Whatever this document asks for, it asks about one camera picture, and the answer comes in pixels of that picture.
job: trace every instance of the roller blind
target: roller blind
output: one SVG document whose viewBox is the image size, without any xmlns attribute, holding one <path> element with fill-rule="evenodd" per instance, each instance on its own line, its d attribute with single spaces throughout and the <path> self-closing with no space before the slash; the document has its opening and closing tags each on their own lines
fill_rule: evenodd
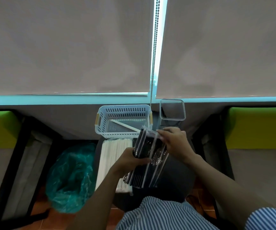
<svg viewBox="0 0 276 230">
<path fill-rule="evenodd" d="M 0 95 L 148 92 L 154 0 L 0 0 Z"/>
<path fill-rule="evenodd" d="M 156 98 L 276 96 L 276 0 L 168 0 Z"/>
</svg>

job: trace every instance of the white basket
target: white basket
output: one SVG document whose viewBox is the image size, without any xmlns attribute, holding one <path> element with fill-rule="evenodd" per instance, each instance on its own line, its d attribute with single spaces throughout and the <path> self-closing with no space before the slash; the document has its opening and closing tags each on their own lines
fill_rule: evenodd
<svg viewBox="0 0 276 230">
<path fill-rule="evenodd" d="M 109 121 L 112 119 L 139 130 L 142 126 L 150 129 L 153 126 L 153 116 L 149 105 L 110 105 L 100 107 L 95 119 L 95 132 L 106 139 L 138 138 L 139 132 L 133 132 Z"/>
</svg>

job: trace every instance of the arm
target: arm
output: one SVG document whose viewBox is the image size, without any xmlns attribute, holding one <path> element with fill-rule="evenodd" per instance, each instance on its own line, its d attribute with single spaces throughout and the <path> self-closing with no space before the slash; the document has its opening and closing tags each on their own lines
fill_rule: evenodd
<svg viewBox="0 0 276 230">
<path fill-rule="evenodd" d="M 87 200 L 84 207 L 77 213 L 67 230 L 106 229 L 108 216 L 120 178 L 132 171 L 137 165 L 150 162 L 149 158 L 138 159 L 132 154 L 133 148 L 127 148 L 110 168 L 108 174 Z"/>
<path fill-rule="evenodd" d="M 167 127 L 165 130 L 169 131 L 158 130 L 158 132 L 167 144 L 167 151 L 194 170 L 234 224 L 244 228 L 251 213 L 262 207 L 272 207 L 195 154 L 184 131 L 180 131 L 177 127 Z"/>
</svg>

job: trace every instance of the green plastic bag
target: green plastic bag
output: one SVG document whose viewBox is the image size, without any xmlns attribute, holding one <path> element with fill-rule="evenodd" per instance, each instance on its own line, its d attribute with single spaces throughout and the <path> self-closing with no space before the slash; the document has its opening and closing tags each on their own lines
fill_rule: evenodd
<svg viewBox="0 0 276 230">
<path fill-rule="evenodd" d="M 83 143 L 62 152 L 48 172 L 45 192 L 61 213 L 78 212 L 95 190 L 93 160 L 96 145 Z"/>
</svg>

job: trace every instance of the blue and white striped shirt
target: blue and white striped shirt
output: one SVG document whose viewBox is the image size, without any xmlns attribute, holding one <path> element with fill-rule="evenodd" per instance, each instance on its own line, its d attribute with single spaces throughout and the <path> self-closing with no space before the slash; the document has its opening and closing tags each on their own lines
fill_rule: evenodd
<svg viewBox="0 0 276 230">
<path fill-rule="evenodd" d="M 139 208 L 126 212 L 116 229 L 218 229 L 189 203 L 145 197 Z M 261 208 L 251 214 L 245 229 L 276 230 L 276 209 Z"/>
</svg>

